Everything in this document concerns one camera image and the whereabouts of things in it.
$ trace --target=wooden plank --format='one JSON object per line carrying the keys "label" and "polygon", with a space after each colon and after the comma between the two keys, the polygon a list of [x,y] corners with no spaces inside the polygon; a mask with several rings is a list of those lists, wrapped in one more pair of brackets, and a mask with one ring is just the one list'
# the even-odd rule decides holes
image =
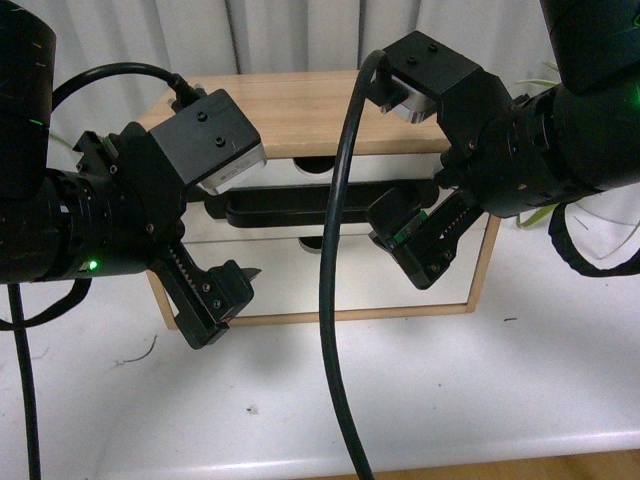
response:
{"label": "wooden plank", "polygon": [[[224,88],[256,127],[268,158],[335,155],[357,72],[195,77],[207,92]],[[173,115],[168,92],[139,122],[149,129]],[[356,155],[438,153],[449,142],[435,117],[411,125],[367,102]]]}
{"label": "wooden plank", "polygon": [[160,308],[160,314],[162,315],[165,325],[169,330],[177,330],[178,326],[176,325],[176,320],[173,315],[173,309],[169,303],[167,292],[162,286],[162,282],[160,282],[158,276],[151,270],[147,270],[147,278],[149,279],[153,296],[156,297],[156,302],[158,303],[158,308]]}
{"label": "wooden plank", "polygon": [[[422,317],[425,315],[458,315],[467,312],[467,304],[426,305],[416,307],[371,308],[336,312],[336,320],[366,320],[372,318]],[[282,315],[256,315],[232,320],[232,326],[284,325],[288,323],[317,323],[318,313],[288,313]]]}
{"label": "wooden plank", "polygon": [[467,313],[474,312],[478,301],[480,300],[480,292],[484,285],[484,279],[487,276],[487,270],[489,269],[489,261],[491,260],[491,254],[493,253],[493,247],[498,237],[498,230],[500,228],[500,219],[489,216],[487,222],[487,228],[484,232],[484,238],[482,239],[482,246],[480,247],[480,255],[478,256],[478,263],[476,264],[476,271],[473,274],[473,282],[471,282],[471,289],[469,290],[469,299],[467,300]]}
{"label": "wooden plank", "polygon": [[[377,473],[378,480],[612,480],[640,478],[640,450]],[[355,475],[311,480],[357,480]]]}

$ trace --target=white table surface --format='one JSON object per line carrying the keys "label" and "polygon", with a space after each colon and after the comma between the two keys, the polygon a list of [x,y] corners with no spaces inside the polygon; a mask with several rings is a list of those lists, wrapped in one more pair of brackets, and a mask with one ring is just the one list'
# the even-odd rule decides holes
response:
{"label": "white table surface", "polygon": [[[27,315],[67,288],[25,286]],[[340,323],[344,380],[373,468],[640,447],[639,288],[640,277],[580,277],[544,228],[507,221],[475,313]],[[116,365],[154,335],[147,358]],[[232,328],[193,351],[165,329],[136,275],[96,280],[81,306],[29,338],[45,479],[352,471],[317,325]],[[23,422],[13,336],[4,333],[2,479],[26,478]]]}

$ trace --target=drawer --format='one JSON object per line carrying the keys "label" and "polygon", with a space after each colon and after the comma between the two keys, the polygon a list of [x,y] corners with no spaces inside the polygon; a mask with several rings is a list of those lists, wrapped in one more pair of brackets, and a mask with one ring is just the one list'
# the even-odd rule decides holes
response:
{"label": "drawer", "polygon": [[[483,237],[484,230],[467,232],[449,270],[433,287],[421,291],[367,235],[343,235],[338,249],[336,309],[374,317],[372,310],[377,309],[465,304]],[[187,249],[203,267],[232,258],[241,267],[262,270],[252,282],[255,297],[240,317],[287,315],[296,320],[296,315],[318,311],[320,255],[303,249],[297,238],[207,242],[187,245]]]}
{"label": "drawer", "polygon": [[[440,165],[439,155],[363,155],[353,158],[351,182],[371,182],[381,180],[432,178]],[[275,187],[293,185],[328,185],[331,171],[310,174],[302,171],[292,158],[269,160],[267,165],[247,178],[239,187]],[[440,194],[439,202],[449,191]],[[182,217],[186,226],[185,243],[219,242],[233,240],[258,240],[269,238],[298,238],[322,235],[322,225],[271,228],[236,228],[226,220],[216,220],[209,216],[202,203],[192,203]],[[486,217],[473,227],[484,229]],[[347,235],[368,234],[368,223],[344,224],[341,233]]]}

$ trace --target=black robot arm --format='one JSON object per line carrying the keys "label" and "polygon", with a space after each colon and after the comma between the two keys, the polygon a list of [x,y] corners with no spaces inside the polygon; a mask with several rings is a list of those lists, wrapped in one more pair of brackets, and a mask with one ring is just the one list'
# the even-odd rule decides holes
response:
{"label": "black robot arm", "polygon": [[[369,211],[374,241],[418,288],[446,271],[460,235],[483,211],[510,217],[640,181],[637,2],[541,4],[563,83],[534,98],[511,100],[497,77],[420,32],[385,49],[405,91],[393,110],[412,123],[436,113],[451,142],[435,179],[457,191],[431,216],[415,206],[398,211],[398,192]],[[372,87],[369,98],[388,111]],[[601,276],[573,247],[562,212],[550,228],[554,245],[572,268]],[[607,271],[634,273],[640,264]]]}

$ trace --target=white curtain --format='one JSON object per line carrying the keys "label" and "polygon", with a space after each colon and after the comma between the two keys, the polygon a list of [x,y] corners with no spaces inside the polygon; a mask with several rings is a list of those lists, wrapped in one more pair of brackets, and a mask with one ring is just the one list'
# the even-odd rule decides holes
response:
{"label": "white curtain", "polygon": [[[139,61],[183,76],[356,69],[371,50],[421,30],[499,75],[513,95],[557,79],[537,0],[14,0],[57,34],[55,86],[104,63]],[[52,130],[118,133],[166,86],[102,80],[73,95]],[[52,145],[49,165],[72,157]]]}

